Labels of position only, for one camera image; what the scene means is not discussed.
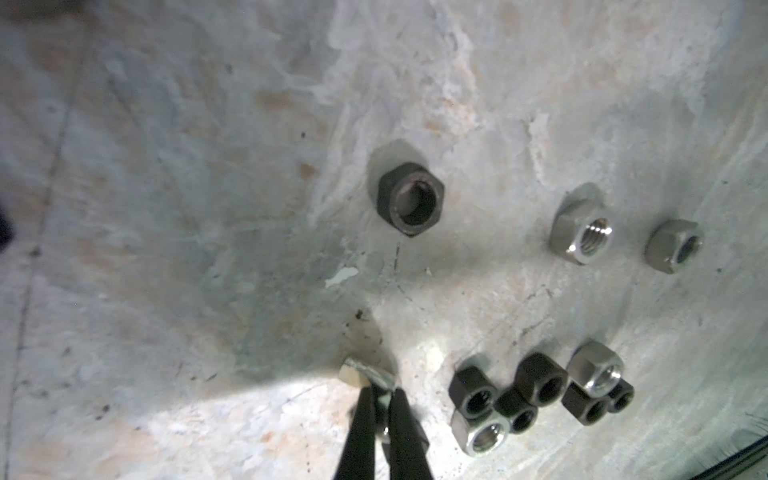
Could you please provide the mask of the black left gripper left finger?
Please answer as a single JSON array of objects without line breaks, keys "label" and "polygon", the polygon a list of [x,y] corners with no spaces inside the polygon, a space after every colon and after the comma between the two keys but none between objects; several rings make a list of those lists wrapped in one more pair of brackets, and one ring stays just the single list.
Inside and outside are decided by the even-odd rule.
[{"label": "black left gripper left finger", "polygon": [[376,408],[374,390],[360,390],[352,424],[334,475],[335,480],[375,478]]}]

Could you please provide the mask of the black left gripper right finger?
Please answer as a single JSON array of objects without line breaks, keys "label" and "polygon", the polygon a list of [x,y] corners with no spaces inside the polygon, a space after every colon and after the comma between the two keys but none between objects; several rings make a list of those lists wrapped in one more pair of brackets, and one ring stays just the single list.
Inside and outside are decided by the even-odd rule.
[{"label": "black left gripper right finger", "polygon": [[394,391],[389,406],[390,478],[432,479],[422,438],[416,428],[405,391]]}]

